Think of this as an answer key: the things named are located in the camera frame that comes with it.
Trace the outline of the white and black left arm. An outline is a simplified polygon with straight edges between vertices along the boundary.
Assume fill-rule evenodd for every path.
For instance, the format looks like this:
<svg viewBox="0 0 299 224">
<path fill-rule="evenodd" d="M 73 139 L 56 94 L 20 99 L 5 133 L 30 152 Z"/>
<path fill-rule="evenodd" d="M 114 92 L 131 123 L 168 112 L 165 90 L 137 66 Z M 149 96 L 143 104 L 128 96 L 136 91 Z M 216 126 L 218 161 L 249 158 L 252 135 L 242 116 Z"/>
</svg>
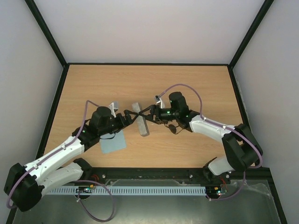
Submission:
<svg viewBox="0 0 299 224">
<path fill-rule="evenodd" d="M 53 189 L 69 182 L 86 181 L 92 167 L 77 156 L 99 143 L 103 135 L 118 133 L 139 116 L 138 111 L 125 110 L 116 115 L 114 111 L 99 106 L 58 147 L 26 165 L 13 165 L 4 186 L 7 207 L 28 211 Z"/>
</svg>

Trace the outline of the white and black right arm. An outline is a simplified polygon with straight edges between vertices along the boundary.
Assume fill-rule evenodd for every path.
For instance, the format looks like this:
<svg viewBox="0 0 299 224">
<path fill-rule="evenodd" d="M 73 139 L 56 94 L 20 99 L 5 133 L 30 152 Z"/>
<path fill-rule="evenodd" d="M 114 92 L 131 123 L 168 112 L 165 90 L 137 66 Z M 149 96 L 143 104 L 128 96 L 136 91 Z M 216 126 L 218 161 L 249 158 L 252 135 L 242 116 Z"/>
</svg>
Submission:
<svg viewBox="0 0 299 224">
<path fill-rule="evenodd" d="M 176 121 L 183 130 L 205 135 L 223 145 L 225 155 L 212 159 L 204 166 L 207 182 L 215 182 L 226 172 L 244 172 L 253 164 L 256 168 L 261 166 L 263 151 L 247 125 L 231 126 L 207 119 L 200 112 L 189 109 L 181 92 L 169 95 L 169 108 L 163 107 L 161 98 L 156 99 L 157 104 L 138 114 L 156 124 Z"/>
</svg>

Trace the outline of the grey felt glasses case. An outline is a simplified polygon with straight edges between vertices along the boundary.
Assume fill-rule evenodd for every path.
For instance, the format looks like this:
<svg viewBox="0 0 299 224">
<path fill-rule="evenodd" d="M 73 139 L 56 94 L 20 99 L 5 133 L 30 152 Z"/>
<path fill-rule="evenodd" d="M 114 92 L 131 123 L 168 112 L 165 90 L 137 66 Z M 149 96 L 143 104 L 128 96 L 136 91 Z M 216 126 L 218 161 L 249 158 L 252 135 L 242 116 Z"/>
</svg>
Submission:
<svg viewBox="0 0 299 224">
<path fill-rule="evenodd" d="M 134 112 L 139 113 L 142 110 L 142 107 L 139 103 L 133 103 L 132 104 L 132 109 Z M 136 122 L 137 122 L 137 126 L 138 126 L 138 130 L 139 133 L 142 137 L 146 137 L 149 136 L 150 132 L 146 123 L 146 119 L 144 117 L 142 117 L 141 115 L 139 115 L 136 118 Z"/>
</svg>

